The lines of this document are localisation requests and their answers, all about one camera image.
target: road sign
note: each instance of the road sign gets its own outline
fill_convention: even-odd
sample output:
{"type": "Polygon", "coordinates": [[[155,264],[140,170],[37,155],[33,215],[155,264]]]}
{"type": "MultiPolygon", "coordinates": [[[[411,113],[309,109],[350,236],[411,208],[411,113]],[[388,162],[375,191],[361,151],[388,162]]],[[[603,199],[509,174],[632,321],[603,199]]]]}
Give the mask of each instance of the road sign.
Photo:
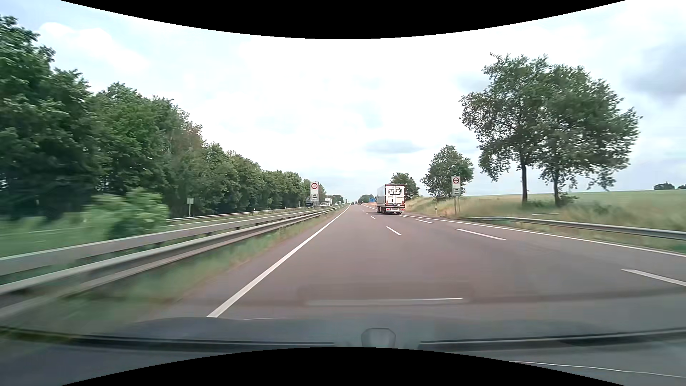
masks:
{"type": "Polygon", "coordinates": [[[313,181],[309,184],[309,195],[312,197],[312,202],[315,205],[319,204],[319,182],[313,181]]]}
{"type": "Polygon", "coordinates": [[[462,185],[462,179],[460,176],[453,176],[452,178],[453,182],[453,196],[461,196],[462,195],[462,189],[460,189],[460,186],[462,185]]]}

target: metal guardrail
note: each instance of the metal guardrail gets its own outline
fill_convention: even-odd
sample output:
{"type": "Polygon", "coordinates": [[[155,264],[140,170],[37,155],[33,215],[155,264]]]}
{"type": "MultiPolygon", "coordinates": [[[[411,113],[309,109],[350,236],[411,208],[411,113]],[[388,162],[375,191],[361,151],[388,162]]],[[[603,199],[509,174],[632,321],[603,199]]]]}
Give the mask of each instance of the metal guardrail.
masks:
{"type": "Polygon", "coordinates": [[[334,212],[340,208],[341,207],[334,207],[316,212],[304,213],[300,216],[257,225],[247,229],[237,229],[222,234],[179,242],[166,247],[131,253],[100,262],[93,262],[70,269],[63,269],[53,273],[2,284],[0,285],[0,295],[26,290],[32,290],[33,295],[31,293],[24,293],[21,296],[16,297],[12,303],[8,304],[5,302],[2,304],[2,308],[0,308],[0,318],[9,317],[31,308],[42,306],[43,304],[52,302],[61,297],[81,293],[125,277],[130,277],[138,273],[198,255],[199,253],[233,244],[234,242],[239,242],[260,234],[265,234],[329,212],[334,212]]]}
{"type": "Polygon", "coordinates": [[[462,217],[458,220],[466,221],[510,221],[513,223],[529,223],[538,225],[549,225],[552,227],[567,227],[567,228],[577,228],[586,229],[589,231],[603,231],[603,232],[614,232],[620,234],[631,234],[634,236],[648,236],[648,237],[658,237],[658,238],[669,238],[673,240],[686,241],[686,232],[683,231],[672,231],[668,229],[651,229],[651,228],[636,228],[636,227],[624,227],[621,225],[605,225],[605,224],[592,224],[592,223],[574,223],[571,221],[560,221],[560,220],[541,220],[538,218],[526,218],[526,217],[462,217]]]}
{"type": "MultiPolygon", "coordinates": [[[[267,209],[267,210],[258,210],[258,211],[252,211],[252,212],[239,212],[239,213],[227,213],[227,214],[211,214],[209,216],[196,216],[196,217],[178,217],[178,218],[169,218],[167,219],[167,225],[166,227],[175,227],[180,224],[184,223],[199,223],[199,222],[206,222],[208,220],[226,220],[230,218],[236,218],[236,217],[252,217],[252,216],[263,216],[267,214],[277,214],[277,213],[286,213],[286,212],[303,212],[305,211],[305,207],[287,207],[283,209],[267,209]]],[[[58,232],[64,232],[64,231],[74,231],[76,229],[87,229],[87,226],[84,227],[69,227],[69,228],[55,228],[55,229],[38,229],[35,231],[26,231],[26,232],[12,232],[12,233],[7,233],[7,234],[0,234],[1,237],[12,237],[12,236],[18,236],[18,235],[28,235],[28,234],[39,234],[39,233],[58,233],[58,232]]]]}
{"type": "Polygon", "coordinates": [[[116,240],[91,242],[72,247],[48,249],[45,251],[23,253],[21,255],[6,256],[0,258],[0,275],[8,275],[11,273],[27,271],[29,269],[41,268],[44,266],[66,264],[84,258],[91,258],[107,253],[125,251],[127,249],[134,249],[148,245],[161,245],[163,242],[173,241],[180,238],[193,237],[202,234],[210,236],[212,233],[218,231],[240,229],[247,226],[271,223],[287,218],[306,216],[308,214],[312,214],[313,212],[318,213],[324,210],[325,209],[318,209],[315,211],[298,211],[285,214],[275,214],[272,216],[259,216],[246,220],[231,221],[229,223],[220,223],[214,225],[193,226],[195,224],[191,223],[188,225],[193,227],[186,229],[175,229],[154,234],[144,234],[140,236],[119,238],[116,240]]]}

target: tree trunk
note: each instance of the tree trunk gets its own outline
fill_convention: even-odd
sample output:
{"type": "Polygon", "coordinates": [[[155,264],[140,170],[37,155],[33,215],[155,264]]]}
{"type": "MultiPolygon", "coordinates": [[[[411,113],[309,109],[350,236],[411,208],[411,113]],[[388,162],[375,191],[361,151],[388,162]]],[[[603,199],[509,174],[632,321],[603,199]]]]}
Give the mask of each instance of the tree trunk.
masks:
{"type": "Polygon", "coordinates": [[[559,178],[557,176],[553,177],[553,195],[555,196],[555,206],[562,207],[562,201],[560,200],[560,188],[558,187],[559,178]]]}
{"type": "Polygon", "coordinates": [[[525,205],[529,201],[529,192],[526,189],[526,165],[522,162],[519,166],[521,167],[521,204],[525,205]]]}

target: truck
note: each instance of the truck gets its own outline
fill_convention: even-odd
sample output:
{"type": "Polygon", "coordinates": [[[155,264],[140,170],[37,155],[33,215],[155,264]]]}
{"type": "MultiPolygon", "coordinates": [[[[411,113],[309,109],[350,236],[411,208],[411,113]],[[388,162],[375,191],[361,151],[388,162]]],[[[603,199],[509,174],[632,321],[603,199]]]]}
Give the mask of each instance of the truck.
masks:
{"type": "Polygon", "coordinates": [[[405,211],[405,185],[387,183],[377,189],[377,213],[401,214],[405,211]]]}

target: green field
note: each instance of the green field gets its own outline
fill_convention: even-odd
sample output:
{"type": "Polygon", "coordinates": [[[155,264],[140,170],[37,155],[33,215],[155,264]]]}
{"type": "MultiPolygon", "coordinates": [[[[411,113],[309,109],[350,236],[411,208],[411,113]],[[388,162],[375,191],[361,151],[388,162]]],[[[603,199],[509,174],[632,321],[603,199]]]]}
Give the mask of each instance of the green field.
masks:
{"type": "MultiPolygon", "coordinates": [[[[521,195],[465,196],[460,198],[460,210],[455,213],[452,200],[438,204],[438,215],[447,218],[508,216],[546,218],[550,220],[576,221],[671,229],[686,231],[686,190],[635,190],[622,192],[579,192],[573,203],[557,208],[552,194],[530,194],[530,204],[521,206],[521,195]]],[[[415,198],[407,203],[409,212],[433,215],[435,202],[429,197],[415,198]]],[[[513,226],[514,223],[502,223],[513,226]]],[[[613,234],[610,232],[584,231],[581,229],[546,227],[517,223],[518,227],[596,240],[622,242],[660,249],[686,252],[686,243],[677,240],[648,238],[613,234]]]]}

